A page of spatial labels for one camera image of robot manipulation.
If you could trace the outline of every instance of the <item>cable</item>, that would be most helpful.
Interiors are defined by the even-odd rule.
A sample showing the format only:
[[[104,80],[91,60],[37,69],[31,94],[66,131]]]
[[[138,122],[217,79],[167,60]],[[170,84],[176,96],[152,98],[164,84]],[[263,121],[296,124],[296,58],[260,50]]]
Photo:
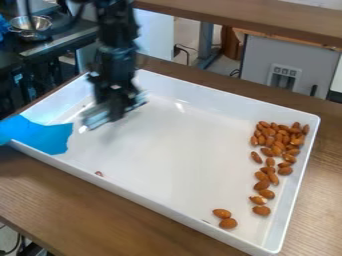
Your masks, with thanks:
[[[182,44],[176,44],[176,46],[178,46],[178,48],[180,46],[180,47],[187,48],[187,49],[190,49],[190,50],[198,52],[198,50],[196,50],[195,48],[192,48],[192,47],[189,47],[189,46],[185,46],[185,45],[182,45]]]
[[[19,246],[19,244],[20,244],[20,239],[21,239],[21,236],[20,236],[20,234],[18,233],[18,235],[17,235],[17,242],[16,242],[15,246],[12,248],[12,250],[10,250],[10,251],[8,251],[8,252],[0,251],[0,256],[9,255],[9,254],[11,254],[12,252],[14,252],[16,249],[18,249],[18,246]]]
[[[239,69],[234,69],[232,72],[230,72],[229,76],[234,76],[240,73]]]

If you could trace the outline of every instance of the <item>wooden table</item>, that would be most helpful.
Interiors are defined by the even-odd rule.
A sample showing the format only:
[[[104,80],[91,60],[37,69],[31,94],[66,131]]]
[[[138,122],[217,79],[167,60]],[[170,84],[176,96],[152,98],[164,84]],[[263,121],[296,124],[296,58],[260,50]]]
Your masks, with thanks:
[[[342,105],[152,58],[146,69],[319,115],[281,255],[341,255]],[[0,216],[57,255],[245,255],[8,147],[0,147]]]
[[[136,0],[135,6],[342,47],[342,2],[339,0]]]

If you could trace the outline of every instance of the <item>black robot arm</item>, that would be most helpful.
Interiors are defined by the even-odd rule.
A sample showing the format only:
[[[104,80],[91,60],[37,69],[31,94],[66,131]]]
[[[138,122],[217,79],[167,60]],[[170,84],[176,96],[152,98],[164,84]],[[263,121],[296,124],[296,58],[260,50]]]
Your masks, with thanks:
[[[97,106],[83,113],[84,124],[94,129],[107,121],[122,118],[127,111],[145,103],[132,82],[136,70],[137,46],[134,39],[138,37],[138,26],[132,3],[128,0],[72,1],[81,4],[77,14],[68,24],[47,33],[54,35],[71,29],[81,18],[86,4],[95,7],[99,26],[100,46],[97,53],[100,63],[96,65],[97,75],[89,75],[89,80],[94,84]],[[29,0],[26,0],[26,10],[35,28]]]

